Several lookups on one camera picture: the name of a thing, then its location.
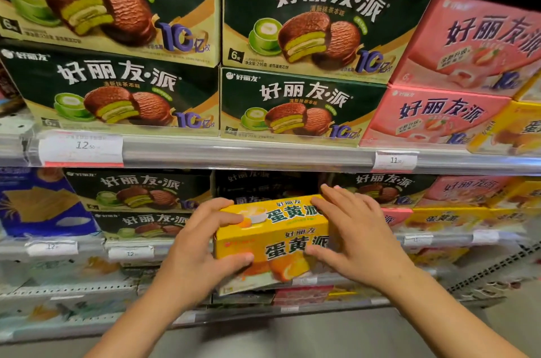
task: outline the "person's left hand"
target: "person's left hand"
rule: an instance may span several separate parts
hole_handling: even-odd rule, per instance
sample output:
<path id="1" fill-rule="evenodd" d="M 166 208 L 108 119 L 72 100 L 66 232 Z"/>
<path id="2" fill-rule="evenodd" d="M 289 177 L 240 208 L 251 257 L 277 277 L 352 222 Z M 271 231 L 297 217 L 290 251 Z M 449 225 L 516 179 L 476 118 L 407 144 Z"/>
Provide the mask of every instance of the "person's left hand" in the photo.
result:
<path id="1" fill-rule="evenodd" d="M 238 224 L 244 217 L 221 209 L 234 204 L 232 200 L 214 198 L 201 204 L 175 238 L 149 292 L 164 297 L 174 314 L 195 307 L 221 280 L 234 274 L 254 260 L 251 253 L 240 253 L 214 259 L 209 241 L 218 227 Z"/>

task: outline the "person's right hand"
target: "person's right hand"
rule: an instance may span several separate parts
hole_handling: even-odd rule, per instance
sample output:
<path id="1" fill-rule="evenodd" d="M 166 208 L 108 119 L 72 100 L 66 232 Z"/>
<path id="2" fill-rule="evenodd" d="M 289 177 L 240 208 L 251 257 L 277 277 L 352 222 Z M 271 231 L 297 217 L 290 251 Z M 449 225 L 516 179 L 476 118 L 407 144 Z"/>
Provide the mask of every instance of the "person's right hand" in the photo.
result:
<path id="1" fill-rule="evenodd" d="M 344 277 L 386 293 L 403 277 L 418 270 L 385 222 L 382 208 L 369 196 L 339 186 L 321 186 L 326 200 L 312 204 L 336 226 L 343 239 L 343 253 L 319 245 L 305 252 L 325 262 Z"/>

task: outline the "pink box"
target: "pink box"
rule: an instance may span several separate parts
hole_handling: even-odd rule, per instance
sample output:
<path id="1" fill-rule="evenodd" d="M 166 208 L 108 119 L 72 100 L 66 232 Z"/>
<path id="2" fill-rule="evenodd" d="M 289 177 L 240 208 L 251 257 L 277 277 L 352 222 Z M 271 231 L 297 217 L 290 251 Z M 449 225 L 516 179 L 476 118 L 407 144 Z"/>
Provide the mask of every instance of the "pink box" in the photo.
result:
<path id="1" fill-rule="evenodd" d="M 400 225 L 413 214 L 412 209 L 393 209 L 382 207 L 383 215 L 385 215 L 385 221 L 391 230 L 400 228 Z"/>
<path id="2" fill-rule="evenodd" d="M 488 94 L 391 85 L 359 145 L 465 145 L 510 100 Z"/>
<path id="3" fill-rule="evenodd" d="M 512 96 L 541 67 L 541 13 L 432 0 L 390 83 Z"/>
<path id="4" fill-rule="evenodd" d="M 483 205 L 512 178 L 512 176 L 440 176 L 416 207 Z"/>

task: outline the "finger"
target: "finger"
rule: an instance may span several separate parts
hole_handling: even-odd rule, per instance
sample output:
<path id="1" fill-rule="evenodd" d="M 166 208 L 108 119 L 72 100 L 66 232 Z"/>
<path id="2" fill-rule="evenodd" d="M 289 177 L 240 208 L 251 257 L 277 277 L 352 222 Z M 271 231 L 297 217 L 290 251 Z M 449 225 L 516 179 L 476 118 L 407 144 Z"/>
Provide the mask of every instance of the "finger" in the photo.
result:
<path id="1" fill-rule="evenodd" d="M 347 268 L 347 258 L 344 254 L 334 252 L 321 245 L 308 245 L 306 246 L 305 253 L 324 262 L 339 273 Z"/>
<path id="2" fill-rule="evenodd" d="M 224 278 L 233 275 L 245 266 L 249 266 L 254 261 L 254 255 L 251 252 L 233 254 L 214 261 L 213 273 L 220 282 Z"/>
<path id="3" fill-rule="evenodd" d="M 343 189 L 340 186 L 335 186 L 334 189 L 352 203 L 353 207 L 356 210 L 356 218 L 359 217 L 359 215 L 368 215 L 371 211 L 364 201 L 359 200 L 357 197 L 355 197 L 355 194 L 353 194 L 348 189 Z"/>
<path id="4" fill-rule="evenodd" d="M 185 230 L 191 230 L 195 225 L 199 224 L 201 220 L 204 220 L 210 216 L 211 213 L 224 209 L 225 207 L 233 204 L 233 200 L 228 200 L 227 198 L 223 197 L 213 198 L 212 200 L 205 201 L 194 211 L 190 219 L 186 222 Z"/>
<path id="5" fill-rule="evenodd" d="M 342 237 L 347 235 L 349 224 L 351 223 L 351 218 L 348 215 L 344 214 L 333 203 L 329 203 L 327 200 L 319 197 L 312 197 L 312 204 L 320 209 L 325 217 L 336 226 Z"/>
<path id="6" fill-rule="evenodd" d="M 374 200 L 372 197 L 367 196 L 366 194 L 355 193 L 357 200 L 362 201 L 374 214 L 377 218 L 385 219 L 383 214 L 382 206 Z"/>
<path id="7" fill-rule="evenodd" d="M 337 189 L 332 189 L 326 184 L 321 185 L 321 192 L 331 203 L 335 204 L 340 210 L 342 210 L 349 217 L 355 217 L 358 215 L 358 211 L 355 210 L 353 203 L 346 197 L 344 197 Z"/>
<path id="8" fill-rule="evenodd" d="M 219 227 L 230 224 L 239 224 L 242 220 L 244 220 L 244 216 L 241 214 L 215 211 L 206 219 L 199 222 L 192 231 L 196 232 L 198 237 L 208 240 L 212 238 Z"/>

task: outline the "yellow box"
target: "yellow box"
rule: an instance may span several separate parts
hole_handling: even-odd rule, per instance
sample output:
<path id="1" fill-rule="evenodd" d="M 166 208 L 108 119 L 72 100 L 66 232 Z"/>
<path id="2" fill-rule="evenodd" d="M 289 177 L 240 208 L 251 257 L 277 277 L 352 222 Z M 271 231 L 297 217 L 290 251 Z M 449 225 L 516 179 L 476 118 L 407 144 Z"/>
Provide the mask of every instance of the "yellow box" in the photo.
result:
<path id="1" fill-rule="evenodd" d="M 494 209 L 541 208 L 541 178 L 517 177 L 490 198 L 486 205 Z"/>
<path id="2" fill-rule="evenodd" d="M 488 216 L 484 207 L 414 208 L 400 232 L 469 231 Z"/>
<path id="3" fill-rule="evenodd" d="M 514 230 L 541 216 L 541 209 L 489 209 L 489 216 L 478 226 L 484 229 Z"/>
<path id="4" fill-rule="evenodd" d="M 466 247 L 457 248 L 424 248 L 417 254 L 415 264 L 420 266 L 438 266 L 441 264 L 453 264 L 466 252 Z"/>
<path id="5" fill-rule="evenodd" d="M 485 130 L 473 138 L 467 149 L 472 153 L 541 154 L 541 105 L 510 102 Z"/>
<path id="6" fill-rule="evenodd" d="M 541 103 L 541 70 L 534 74 L 513 98 L 525 103 Z"/>
<path id="7" fill-rule="evenodd" d="M 214 254 L 220 259 L 251 252 L 253 264 L 219 288 L 220 295 L 285 282 L 310 271 L 315 263 L 304 254 L 308 243 L 327 246 L 328 220 L 303 196 L 237 204 L 222 211 L 242 214 L 244 221 L 216 232 Z"/>

